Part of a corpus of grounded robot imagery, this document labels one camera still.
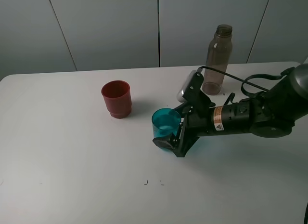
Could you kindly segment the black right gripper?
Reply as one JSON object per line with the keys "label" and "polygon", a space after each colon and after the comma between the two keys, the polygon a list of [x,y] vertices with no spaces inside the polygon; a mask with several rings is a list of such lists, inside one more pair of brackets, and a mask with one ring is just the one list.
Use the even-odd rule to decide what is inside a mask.
{"label": "black right gripper", "polygon": [[195,112],[188,113],[179,137],[170,133],[154,138],[153,143],[177,157],[184,157],[199,137],[249,133],[249,129],[250,103],[240,102],[209,108],[203,118]]}

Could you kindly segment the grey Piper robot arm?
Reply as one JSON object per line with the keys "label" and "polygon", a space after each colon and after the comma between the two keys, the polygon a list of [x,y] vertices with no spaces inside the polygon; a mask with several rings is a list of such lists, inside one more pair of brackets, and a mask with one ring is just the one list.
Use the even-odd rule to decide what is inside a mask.
{"label": "grey Piper robot arm", "polygon": [[184,157],[203,136],[251,133],[265,138],[279,138],[292,132],[295,121],[308,113],[308,66],[301,64],[280,75],[252,75],[253,79],[275,80],[270,90],[251,93],[242,89],[245,98],[235,103],[231,93],[224,105],[216,106],[205,95],[203,68],[190,73],[180,93],[180,105],[159,109],[152,116],[153,143]]}

